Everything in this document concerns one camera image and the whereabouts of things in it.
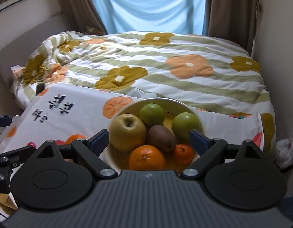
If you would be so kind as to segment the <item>large orange front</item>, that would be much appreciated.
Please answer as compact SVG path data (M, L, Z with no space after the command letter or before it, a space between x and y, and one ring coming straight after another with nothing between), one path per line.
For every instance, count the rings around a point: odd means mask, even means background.
M81 134L73 134L66 140L66 144L71 144L71 142L76 139L86 139L86 137Z

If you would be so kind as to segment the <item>large orange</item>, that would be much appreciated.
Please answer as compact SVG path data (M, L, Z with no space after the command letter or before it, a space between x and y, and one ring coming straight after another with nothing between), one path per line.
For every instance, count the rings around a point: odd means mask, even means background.
M81 134L73 134L66 140L66 144L71 144L71 142L76 139L86 139L86 137Z
M164 170L165 164L166 161L162 152L151 145L136 148L128 158L129 170Z

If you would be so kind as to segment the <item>small mandarin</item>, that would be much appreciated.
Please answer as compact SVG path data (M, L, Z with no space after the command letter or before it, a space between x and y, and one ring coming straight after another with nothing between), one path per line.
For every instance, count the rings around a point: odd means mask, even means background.
M173 161L178 165L188 165L194 157L194 150L185 144L177 144L173 151Z

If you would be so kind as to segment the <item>green fruit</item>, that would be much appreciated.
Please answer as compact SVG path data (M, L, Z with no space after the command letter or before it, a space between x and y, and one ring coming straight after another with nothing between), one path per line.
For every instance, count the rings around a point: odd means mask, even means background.
M147 104L139 111L140 120L148 127L162 125L165 119L165 112L157 104Z
M189 140L191 130L200 130L201 122L192 113L183 112L172 120L172 131L176 137L184 141Z

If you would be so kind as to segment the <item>yellow apple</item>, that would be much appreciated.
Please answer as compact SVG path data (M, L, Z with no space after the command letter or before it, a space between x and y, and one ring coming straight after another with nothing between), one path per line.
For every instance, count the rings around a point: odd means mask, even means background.
M114 118L108 131L110 144L122 152L131 152L143 146L147 134L144 123L133 114L122 114Z

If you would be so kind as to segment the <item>brown kiwi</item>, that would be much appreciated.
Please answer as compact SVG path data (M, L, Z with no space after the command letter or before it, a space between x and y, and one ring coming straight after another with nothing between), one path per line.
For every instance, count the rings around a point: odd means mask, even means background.
M147 142L163 152L170 152L176 146L174 134L162 125L155 125L149 129Z

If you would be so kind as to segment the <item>large orange back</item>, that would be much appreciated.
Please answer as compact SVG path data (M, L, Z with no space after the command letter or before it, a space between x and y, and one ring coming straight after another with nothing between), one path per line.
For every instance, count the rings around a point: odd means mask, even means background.
M165 164L166 161L162 152L151 145L136 148L128 158L129 170L164 170Z

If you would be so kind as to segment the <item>yellow cartoon bowl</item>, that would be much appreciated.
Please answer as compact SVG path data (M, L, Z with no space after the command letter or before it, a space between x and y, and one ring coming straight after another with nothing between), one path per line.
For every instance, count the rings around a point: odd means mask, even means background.
M167 98L134 101L114 97L103 106L110 119L106 162L122 170L174 170L181 172L199 154L189 133L205 131L202 119L181 102Z

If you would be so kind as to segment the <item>red cherry tomato left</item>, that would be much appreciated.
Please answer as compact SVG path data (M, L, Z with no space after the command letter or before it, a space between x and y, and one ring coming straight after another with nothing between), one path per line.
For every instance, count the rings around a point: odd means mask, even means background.
M32 147L34 147L34 148L37 148L36 144L33 143L33 142L29 142L29 143L27 144L27 146L32 146Z

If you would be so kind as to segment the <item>white persimmon print cloth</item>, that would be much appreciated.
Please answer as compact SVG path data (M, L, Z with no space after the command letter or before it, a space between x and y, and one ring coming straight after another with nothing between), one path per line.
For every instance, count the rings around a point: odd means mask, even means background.
M191 112L201 120L204 134L209 138L222 138L230 144L253 140L264 149L264 132L260 114L243 119L231 115L198 110L167 98L142 99L95 89L52 84L26 108L15 116L0 137L0 154L32 143L39 147L44 141L54 139L65 142L80 134L90 138L106 129L117 112L133 108L132 114L147 103L158 103L169 115Z

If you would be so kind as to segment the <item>black smartphone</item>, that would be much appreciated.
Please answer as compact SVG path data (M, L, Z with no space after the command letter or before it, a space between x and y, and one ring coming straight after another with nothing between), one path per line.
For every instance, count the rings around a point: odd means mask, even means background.
M39 95L43 90L45 90L45 84L40 83L36 86L36 96Z

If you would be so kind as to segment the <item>small printed box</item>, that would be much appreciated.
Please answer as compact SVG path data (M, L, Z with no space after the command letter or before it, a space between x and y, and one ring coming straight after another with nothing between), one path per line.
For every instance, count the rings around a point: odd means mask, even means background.
M22 77L25 72L25 67L21 67L19 65L15 65L11 67L10 69L11 69L13 79L18 79Z

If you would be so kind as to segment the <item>grey headboard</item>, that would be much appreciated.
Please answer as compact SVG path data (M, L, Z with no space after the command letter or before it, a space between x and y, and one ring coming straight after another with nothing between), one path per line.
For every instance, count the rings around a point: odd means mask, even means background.
M6 86L10 88L13 82L11 67L25 66L29 55L40 46L41 42L49 36L70 29L66 16L61 13L30 29L1 49L0 75Z

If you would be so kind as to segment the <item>white plastic bag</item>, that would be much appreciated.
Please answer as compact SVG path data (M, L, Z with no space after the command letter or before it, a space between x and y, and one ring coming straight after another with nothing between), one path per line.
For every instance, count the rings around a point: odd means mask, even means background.
M276 143L278 155L276 163L281 169L285 169L293 163L293 138L282 139Z

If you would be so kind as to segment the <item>floral striped quilt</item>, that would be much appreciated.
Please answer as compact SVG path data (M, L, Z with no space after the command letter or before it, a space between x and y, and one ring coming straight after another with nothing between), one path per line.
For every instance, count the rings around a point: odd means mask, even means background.
M277 151L274 108L261 66L228 40L169 32L97 36L65 31L34 47L11 90L26 108L37 84L57 82L125 95L153 93L233 116L259 113L264 151Z

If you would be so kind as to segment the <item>brown left curtain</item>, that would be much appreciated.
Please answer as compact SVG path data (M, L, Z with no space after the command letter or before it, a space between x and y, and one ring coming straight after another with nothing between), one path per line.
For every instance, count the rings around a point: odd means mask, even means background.
M58 0L62 13L75 31L84 32L87 26L94 27L101 35L107 34L92 0Z

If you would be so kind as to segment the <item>brown curtain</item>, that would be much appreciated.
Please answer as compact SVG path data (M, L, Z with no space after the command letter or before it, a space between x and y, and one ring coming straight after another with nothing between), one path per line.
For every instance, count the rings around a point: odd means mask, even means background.
M207 36L237 43L249 54L256 31L258 0L206 0Z
M101 35L107 34L92 0L58 0L62 13L75 31L84 32L87 26L94 27Z

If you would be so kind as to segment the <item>brown right curtain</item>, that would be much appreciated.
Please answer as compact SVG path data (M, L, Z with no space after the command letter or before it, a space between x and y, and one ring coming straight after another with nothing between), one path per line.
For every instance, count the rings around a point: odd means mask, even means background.
M207 36L237 43L249 54L256 31L258 0L206 0Z

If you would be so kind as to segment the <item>light blue window cloth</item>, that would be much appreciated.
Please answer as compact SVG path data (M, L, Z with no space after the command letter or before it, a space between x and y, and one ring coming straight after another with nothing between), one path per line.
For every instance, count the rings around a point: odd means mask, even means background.
M92 0L109 34L127 31L203 35L206 0Z

